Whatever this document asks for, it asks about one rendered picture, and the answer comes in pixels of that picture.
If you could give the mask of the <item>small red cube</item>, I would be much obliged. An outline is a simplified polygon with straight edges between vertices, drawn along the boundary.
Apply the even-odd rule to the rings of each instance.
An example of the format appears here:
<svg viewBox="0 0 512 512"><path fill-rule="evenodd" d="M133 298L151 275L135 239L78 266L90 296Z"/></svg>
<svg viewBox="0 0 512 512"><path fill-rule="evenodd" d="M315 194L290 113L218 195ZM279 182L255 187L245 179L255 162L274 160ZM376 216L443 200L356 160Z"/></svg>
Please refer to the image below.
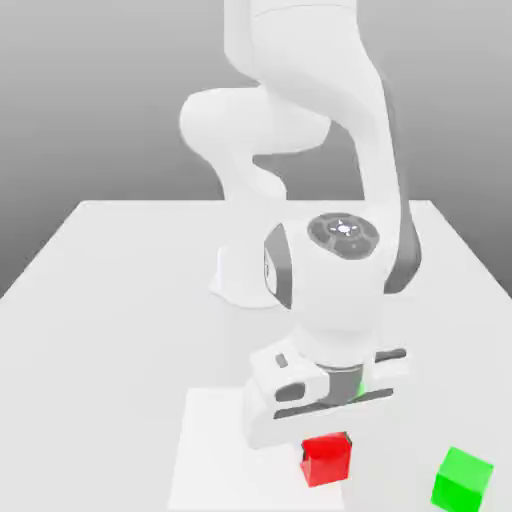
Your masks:
<svg viewBox="0 0 512 512"><path fill-rule="evenodd" d="M300 467L309 487L339 482L349 477L352 440L347 432L306 439L301 447Z"/></svg>

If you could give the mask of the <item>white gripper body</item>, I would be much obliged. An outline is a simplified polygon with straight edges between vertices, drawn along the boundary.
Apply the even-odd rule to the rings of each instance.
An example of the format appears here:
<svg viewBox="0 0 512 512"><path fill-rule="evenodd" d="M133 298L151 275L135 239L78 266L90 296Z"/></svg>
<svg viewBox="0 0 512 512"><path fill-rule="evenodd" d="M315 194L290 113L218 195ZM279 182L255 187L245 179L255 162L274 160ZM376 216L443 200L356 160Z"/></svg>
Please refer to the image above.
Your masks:
<svg viewBox="0 0 512 512"><path fill-rule="evenodd" d="M395 387L362 394L345 405L311 403L272 407L254 379L242 393L242 430L249 447L263 449L337 432L350 432L383 418L398 401Z"/></svg>

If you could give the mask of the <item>small green cube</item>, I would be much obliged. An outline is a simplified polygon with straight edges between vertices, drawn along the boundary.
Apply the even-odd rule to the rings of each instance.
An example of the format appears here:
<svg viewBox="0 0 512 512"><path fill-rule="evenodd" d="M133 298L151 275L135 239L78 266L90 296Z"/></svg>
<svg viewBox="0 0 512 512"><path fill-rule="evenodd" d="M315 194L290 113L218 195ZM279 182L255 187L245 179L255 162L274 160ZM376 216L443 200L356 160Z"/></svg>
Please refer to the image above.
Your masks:
<svg viewBox="0 0 512 512"><path fill-rule="evenodd" d="M430 502L445 512L479 512L494 465L450 447L434 481Z"/></svg>

